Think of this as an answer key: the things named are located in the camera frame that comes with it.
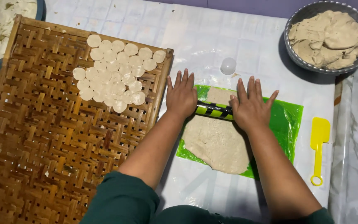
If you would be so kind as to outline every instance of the rolling pin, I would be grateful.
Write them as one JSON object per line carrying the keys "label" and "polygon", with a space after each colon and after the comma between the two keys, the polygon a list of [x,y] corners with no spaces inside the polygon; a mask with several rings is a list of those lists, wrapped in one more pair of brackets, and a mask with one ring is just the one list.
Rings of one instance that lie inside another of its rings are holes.
{"label": "rolling pin", "polygon": [[231,106],[201,100],[197,102],[196,114],[233,120],[233,110]]}

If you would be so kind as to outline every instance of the green plastic sheet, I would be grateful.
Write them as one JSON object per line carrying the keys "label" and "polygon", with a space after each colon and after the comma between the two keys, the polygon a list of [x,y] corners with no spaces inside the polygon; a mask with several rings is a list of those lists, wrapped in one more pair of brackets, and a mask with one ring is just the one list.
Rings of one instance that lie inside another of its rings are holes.
{"label": "green plastic sheet", "polygon": [[[197,87],[198,100],[206,100],[210,86],[195,86]],[[275,100],[272,105],[269,127],[275,134],[278,142],[281,145],[282,150],[284,151],[288,159],[291,161],[291,163],[294,163],[295,143],[296,138],[298,136],[299,127],[301,125],[302,112],[303,106],[280,100]],[[176,156],[207,165],[204,161],[197,158],[194,154],[192,154],[189,150],[186,149],[186,144],[183,139],[180,140]],[[247,170],[240,175],[259,180],[255,158],[252,158],[250,160]]]}

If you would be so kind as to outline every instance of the yellow spatula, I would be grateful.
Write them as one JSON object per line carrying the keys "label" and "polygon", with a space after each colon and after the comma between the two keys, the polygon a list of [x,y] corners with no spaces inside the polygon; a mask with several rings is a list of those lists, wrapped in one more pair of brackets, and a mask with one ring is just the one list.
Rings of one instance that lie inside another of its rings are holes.
{"label": "yellow spatula", "polygon": [[[316,150],[316,158],[314,159],[314,174],[310,180],[314,186],[320,186],[323,184],[321,178],[321,157],[323,155],[323,143],[329,141],[330,124],[328,120],[323,118],[313,118],[311,123],[311,138],[310,147]],[[320,183],[315,183],[313,178],[320,179]]]}

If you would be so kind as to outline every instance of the rolled dough sheet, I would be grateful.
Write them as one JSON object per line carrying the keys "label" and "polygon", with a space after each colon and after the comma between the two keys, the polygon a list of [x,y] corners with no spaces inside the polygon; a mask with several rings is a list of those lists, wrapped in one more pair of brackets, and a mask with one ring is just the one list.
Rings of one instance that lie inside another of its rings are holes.
{"label": "rolled dough sheet", "polygon": [[[211,87],[207,101],[228,105],[236,92]],[[245,133],[235,122],[195,115],[186,125],[182,139],[186,149],[212,169],[240,174],[249,164]]]}

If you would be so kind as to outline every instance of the green shirt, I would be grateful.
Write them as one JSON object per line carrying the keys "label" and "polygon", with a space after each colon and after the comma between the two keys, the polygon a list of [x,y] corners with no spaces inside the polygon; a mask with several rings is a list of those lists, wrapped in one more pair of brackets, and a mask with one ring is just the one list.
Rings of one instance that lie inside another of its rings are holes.
{"label": "green shirt", "polygon": [[[89,205],[81,224],[254,224],[235,217],[210,214],[207,210],[190,205],[167,208],[155,214],[160,199],[153,189],[141,179],[119,172],[106,175],[97,187],[97,193]],[[325,208],[299,220],[282,220],[276,223],[333,224]]]}

